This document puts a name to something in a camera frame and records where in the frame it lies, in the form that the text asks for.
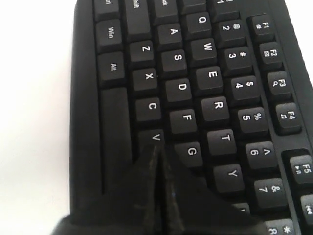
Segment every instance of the keyboard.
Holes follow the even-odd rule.
[[[283,0],[79,0],[71,211],[167,145],[269,235],[311,235],[312,101]]]

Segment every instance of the keyboard frame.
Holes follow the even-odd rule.
[[[268,13],[275,24],[275,38],[284,54],[284,67],[291,78],[292,95],[302,116],[302,132],[290,136],[278,136],[272,117],[267,115],[270,135],[274,144],[281,178],[296,234],[301,234],[292,199],[294,196],[287,182],[284,161],[295,149],[305,149],[312,156],[313,144],[313,90],[301,55],[284,0],[239,0],[241,18],[247,35],[247,46],[251,50],[253,67],[259,84],[262,84],[258,64],[253,51],[246,22],[249,16]],[[101,142],[99,125],[99,96],[97,84],[96,45],[94,36],[93,1],[78,0],[75,9],[72,81],[70,110],[70,210],[83,208],[102,194]],[[269,113],[264,89],[261,91],[262,105]]]

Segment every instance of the space bar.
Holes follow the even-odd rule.
[[[132,165],[127,90],[101,91],[102,169],[104,192],[111,191]]]

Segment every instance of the white surface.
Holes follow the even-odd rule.
[[[0,1],[0,234],[47,235],[69,212],[70,58],[76,0]],[[286,0],[305,58],[309,1]],[[313,66],[308,66],[313,78]]]

